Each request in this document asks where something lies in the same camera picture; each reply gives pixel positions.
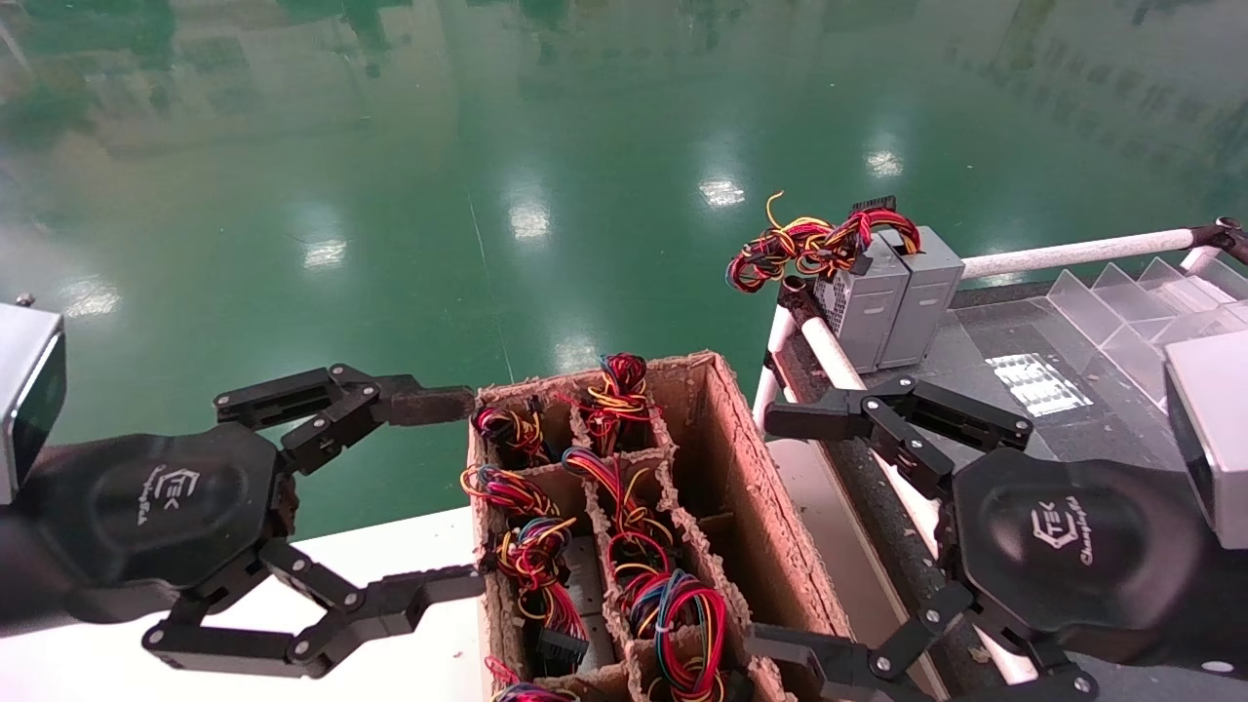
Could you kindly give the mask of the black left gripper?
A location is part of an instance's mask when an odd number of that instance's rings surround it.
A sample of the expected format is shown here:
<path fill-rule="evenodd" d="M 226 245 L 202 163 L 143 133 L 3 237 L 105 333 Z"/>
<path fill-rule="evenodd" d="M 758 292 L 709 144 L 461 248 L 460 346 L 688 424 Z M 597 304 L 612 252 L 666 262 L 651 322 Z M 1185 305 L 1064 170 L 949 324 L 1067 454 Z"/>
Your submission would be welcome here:
<path fill-rule="evenodd" d="M 177 670 L 321 680 L 362 645 L 413 635 L 432 605 L 477 600 L 472 565 L 357 587 L 292 545 L 293 477 L 374 430 L 469 418 L 475 391 L 347 365 L 223 392 L 202 433 L 134 433 L 40 453 L 19 488 L 19 620 L 130 622 Z M 255 433 L 295 423 L 281 448 Z M 210 627 L 270 577 L 322 610 L 298 635 Z"/>

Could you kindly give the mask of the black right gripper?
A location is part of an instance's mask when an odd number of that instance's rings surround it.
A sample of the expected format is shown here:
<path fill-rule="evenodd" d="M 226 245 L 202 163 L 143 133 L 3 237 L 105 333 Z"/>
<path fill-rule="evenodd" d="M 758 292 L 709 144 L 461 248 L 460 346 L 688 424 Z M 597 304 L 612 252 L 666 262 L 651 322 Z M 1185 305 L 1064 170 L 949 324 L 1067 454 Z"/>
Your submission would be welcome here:
<path fill-rule="evenodd" d="M 1096 680 L 1052 645 L 1114 665 L 1246 675 L 1246 552 L 1221 545 L 1186 473 L 988 453 L 1027 448 L 1030 418 L 909 376 L 770 403 L 763 430 L 860 440 L 924 498 L 950 498 L 953 571 L 978 595 L 980 605 L 963 585 L 945 585 L 877 650 L 750 627 L 746 652 L 805 667 L 824 701 L 930 701 L 909 668 L 980 606 L 986 635 L 1026 643 L 1037 676 L 962 701 L 1096 701 Z M 986 456 L 955 472 L 924 431 Z"/>

